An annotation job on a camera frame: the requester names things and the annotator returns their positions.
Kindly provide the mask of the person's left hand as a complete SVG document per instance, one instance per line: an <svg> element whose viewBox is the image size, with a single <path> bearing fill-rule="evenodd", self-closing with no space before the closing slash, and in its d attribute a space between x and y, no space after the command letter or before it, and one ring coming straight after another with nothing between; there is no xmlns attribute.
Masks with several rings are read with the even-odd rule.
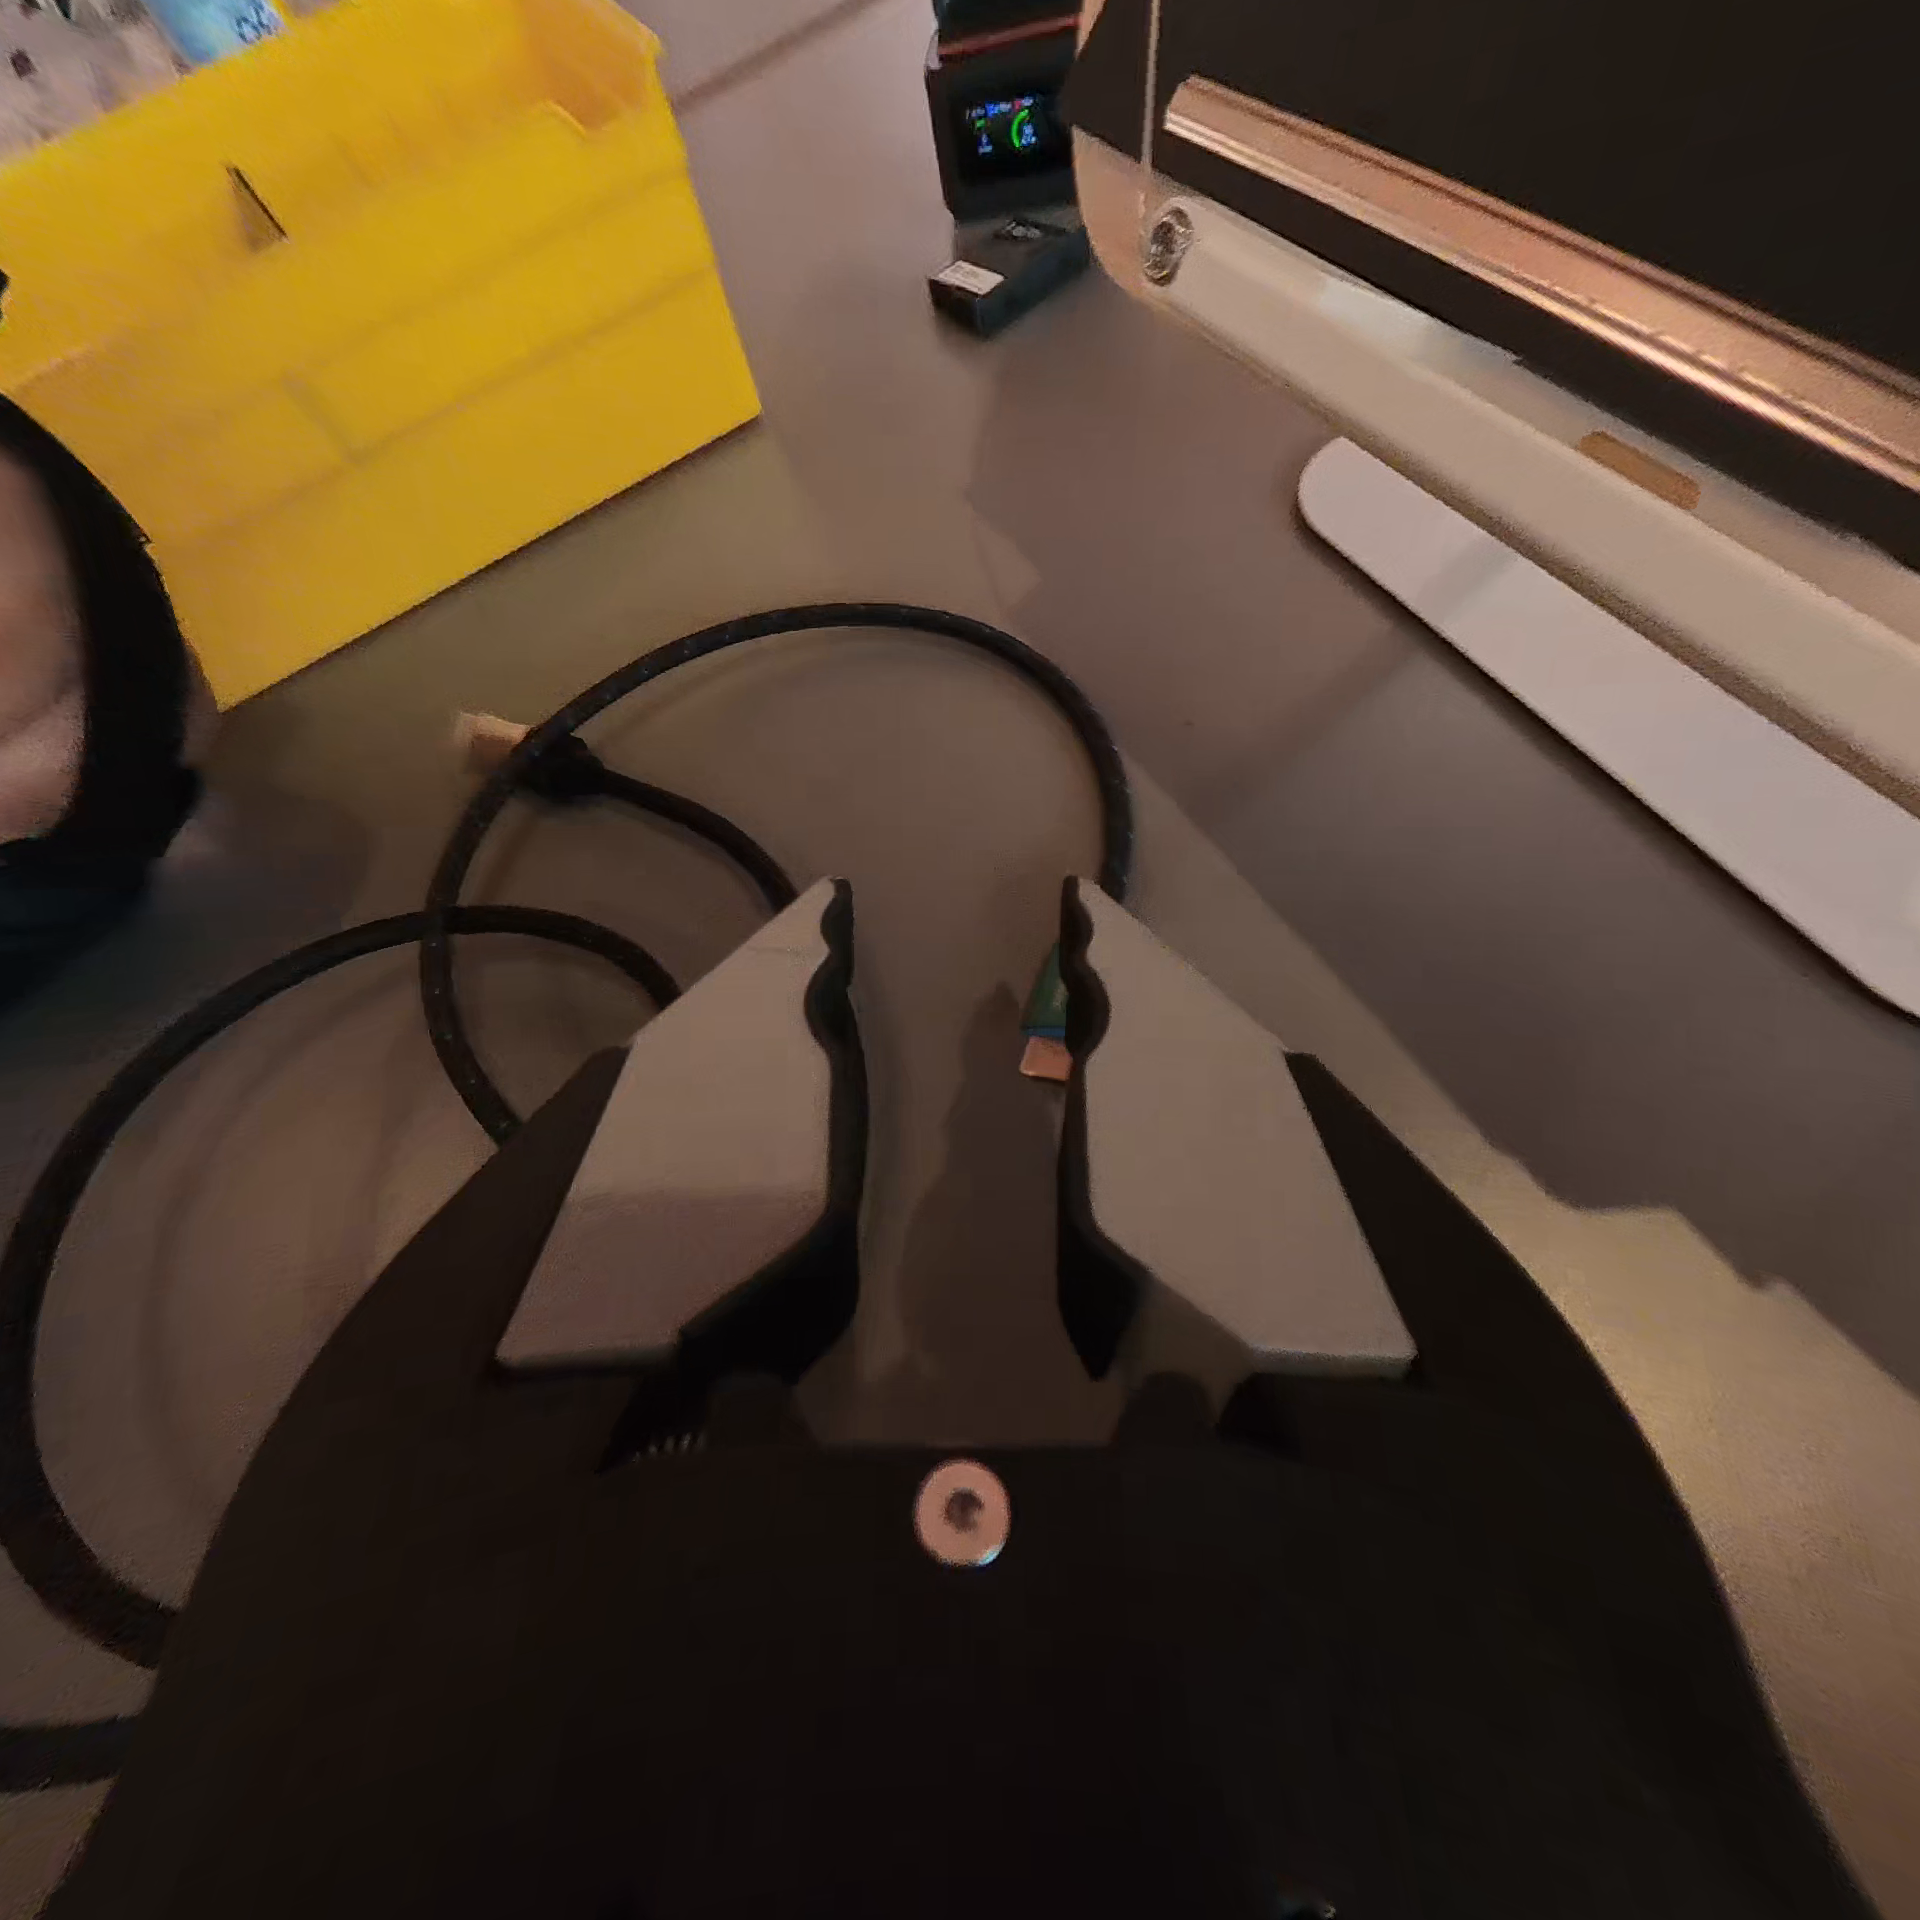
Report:
<svg viewBox="0 0 1920 1920"><path fill-rule="evenodd" d="M1 455L1 842L50 832L79 781L86 719L79 600L53 503Z"/></svg>

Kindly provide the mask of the yellow plastic bin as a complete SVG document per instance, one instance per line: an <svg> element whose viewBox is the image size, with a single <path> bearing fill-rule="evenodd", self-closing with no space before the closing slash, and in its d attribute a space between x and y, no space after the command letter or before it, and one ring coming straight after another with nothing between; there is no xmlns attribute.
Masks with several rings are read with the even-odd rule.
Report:
<svg viewBox="0 0 1920 1920"><path fill-rule="evenodd" d="M232 708L760 416L657 39L318 12L4 165L4 395Z"/></svg>

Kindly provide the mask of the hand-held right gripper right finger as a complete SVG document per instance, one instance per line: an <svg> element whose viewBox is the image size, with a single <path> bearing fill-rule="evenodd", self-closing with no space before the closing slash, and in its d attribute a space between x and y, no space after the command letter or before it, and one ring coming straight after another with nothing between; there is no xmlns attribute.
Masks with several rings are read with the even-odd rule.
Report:
<svg viewBox="0 0 1920 1920"><path fill-rule="evenodd" d="M1063 888L1058 1306L1095 1380L1406 1378L1416 1341L1281 1042Z"/></svg>

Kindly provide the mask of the printed paper sheet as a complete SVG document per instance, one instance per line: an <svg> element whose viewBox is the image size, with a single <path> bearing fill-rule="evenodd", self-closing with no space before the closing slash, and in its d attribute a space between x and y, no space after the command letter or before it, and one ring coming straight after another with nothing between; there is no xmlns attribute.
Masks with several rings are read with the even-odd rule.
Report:
<svg viewBox="0 0 1920 1920"><path fill-rule="evenodd" d="M178 81L140 2L1 5L1 156L12 157Z"/></svg>

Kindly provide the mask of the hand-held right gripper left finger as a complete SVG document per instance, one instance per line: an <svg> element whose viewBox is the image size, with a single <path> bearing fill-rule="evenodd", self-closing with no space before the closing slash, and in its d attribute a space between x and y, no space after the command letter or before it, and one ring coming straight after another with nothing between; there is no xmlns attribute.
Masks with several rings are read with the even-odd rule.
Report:
<svg viewBox="0 0 1920 1920"><path fill-rule="evenodd" d="M517 1375L802 1378L857 1308L854 903L818 880L625 1061L495 1347Z"/></svg>

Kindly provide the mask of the black battery charger case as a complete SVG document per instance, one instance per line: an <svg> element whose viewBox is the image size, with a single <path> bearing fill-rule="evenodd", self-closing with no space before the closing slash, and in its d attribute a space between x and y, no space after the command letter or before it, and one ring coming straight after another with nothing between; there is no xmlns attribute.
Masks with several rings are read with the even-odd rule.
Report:
<svg viewBox="0 0 1920 1920"><path fill-rule="evenodd" d="M1071 201L1063 89L1076 2L934 2L924 61L944 204L957 225Z"/></svg>

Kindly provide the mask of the wooden book stand white base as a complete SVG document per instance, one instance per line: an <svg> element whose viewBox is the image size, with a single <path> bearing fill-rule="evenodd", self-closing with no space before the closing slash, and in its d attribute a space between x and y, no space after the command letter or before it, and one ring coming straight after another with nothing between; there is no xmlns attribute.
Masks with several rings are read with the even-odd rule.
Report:
<svg viewBox="0 0 1920 1920"><path fill-rule="evenodd" d="M1304 528L1916 1017L1916 5L1088 5L1063 100Z"/></svg>

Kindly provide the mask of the white blue wipes canister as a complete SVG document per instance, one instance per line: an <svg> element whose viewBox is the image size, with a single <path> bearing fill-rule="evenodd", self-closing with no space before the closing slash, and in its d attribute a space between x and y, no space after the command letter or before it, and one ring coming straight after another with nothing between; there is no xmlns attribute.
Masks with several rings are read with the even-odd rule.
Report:
<svg viewBox="0 0 1920 1920"><path fill-rule="evenodd" d="M183 68L240 56L279 37L287 25L279 2L152 0L141 8Z"/></svg>

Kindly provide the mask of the green-ended black HDMI cable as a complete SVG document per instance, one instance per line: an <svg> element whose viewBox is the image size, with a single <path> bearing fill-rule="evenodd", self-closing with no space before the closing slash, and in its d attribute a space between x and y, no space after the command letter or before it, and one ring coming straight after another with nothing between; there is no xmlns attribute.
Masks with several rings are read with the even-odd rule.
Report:
<svg viewBox="0 0 1920 1920"><path fill-rule="evenodd" d="M600 957L656 1010L680 994L649 952L609 929L548 907L463 903L468 869L509 797L558 807L612 802L704 842L749 880L773 912L790 905L798 893L775 858L721 815L609 770L575 733L544 736L535 730L495 749L493 773L454 823L421 909L353 924L287 952L167 1024L112 1074L56 1140L4 1244L1 1546L9 1568L45 1613L124 1664L141 1671L160 1664L176 1609L112 1572L65 1515L41 1456L33 1377L41 1313L64 1234L137 1112L193 1055L276 996L360 957L421 947L424 1035L454 1097L485 1139L503 1145L519 1132L520 1117L495 1089L468 1035L453 980L457 940L526 940Z"/></svg>

